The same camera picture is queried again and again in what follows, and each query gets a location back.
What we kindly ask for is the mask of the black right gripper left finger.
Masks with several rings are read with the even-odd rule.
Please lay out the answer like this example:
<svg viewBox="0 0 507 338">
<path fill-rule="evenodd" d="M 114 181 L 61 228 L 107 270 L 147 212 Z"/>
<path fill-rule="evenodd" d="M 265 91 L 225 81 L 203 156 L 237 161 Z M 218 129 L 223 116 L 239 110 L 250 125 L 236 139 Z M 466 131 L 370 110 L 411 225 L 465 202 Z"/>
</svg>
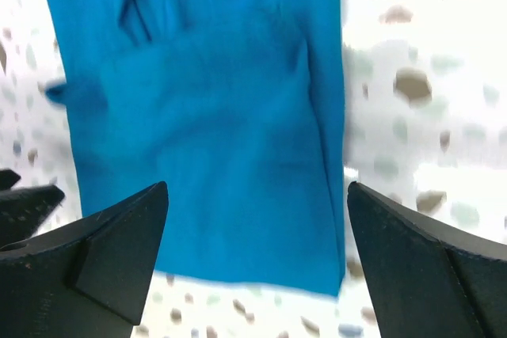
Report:
<svg viewBox="0 0 507 338">
<path fill-rule="evenodd" d="M 141 322 L 167 210 L 159 182 L 1 247 L 2 336 L 130 336 Z"/>
</svg>

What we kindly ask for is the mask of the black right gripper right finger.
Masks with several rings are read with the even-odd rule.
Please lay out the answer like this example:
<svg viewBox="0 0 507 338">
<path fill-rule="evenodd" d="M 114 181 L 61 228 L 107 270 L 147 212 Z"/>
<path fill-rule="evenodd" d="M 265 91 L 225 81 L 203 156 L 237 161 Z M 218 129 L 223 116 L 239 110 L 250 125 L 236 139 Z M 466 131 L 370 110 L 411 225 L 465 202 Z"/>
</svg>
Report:
<svg viewBox="0 0 507 338">
<path fill-rule="evenodd" d="M 347 205 L 381 336 L 505 338 L 505 245 L 358 182 Z"/>
</svg>

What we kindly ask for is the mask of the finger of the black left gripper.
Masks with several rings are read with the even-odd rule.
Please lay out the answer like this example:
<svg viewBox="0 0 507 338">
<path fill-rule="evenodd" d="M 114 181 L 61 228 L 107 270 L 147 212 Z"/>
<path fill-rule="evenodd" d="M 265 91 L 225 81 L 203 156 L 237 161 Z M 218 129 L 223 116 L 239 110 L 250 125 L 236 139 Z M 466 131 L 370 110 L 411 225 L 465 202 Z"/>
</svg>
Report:
<svg viewBox="0 0 507 338">
<path fill-rule="evenodd" d="M 64 198 L 54 184 L 1 191 L 1 247 L 30 238 Z"/>
<path fill-rule="evenodd" d="M 1 169 L 0 170 L 0 190 L 11 189 L 21 177 L 15 173 L 12 169 Z"/>
</svg>

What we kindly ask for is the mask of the blue t shirt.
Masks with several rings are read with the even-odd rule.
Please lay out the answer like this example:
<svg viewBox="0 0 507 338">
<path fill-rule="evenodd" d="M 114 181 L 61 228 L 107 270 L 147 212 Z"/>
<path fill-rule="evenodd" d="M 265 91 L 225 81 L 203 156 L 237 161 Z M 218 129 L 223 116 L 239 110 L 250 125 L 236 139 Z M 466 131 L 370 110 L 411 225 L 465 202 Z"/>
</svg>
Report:
<svg viewBox="0 0 507 338">
<path fill-rule="evenodd" d="M 47 0 L 82 213 L 165 181 L 156 268 L 335 296 L 340 0 Z"/>
</svg>

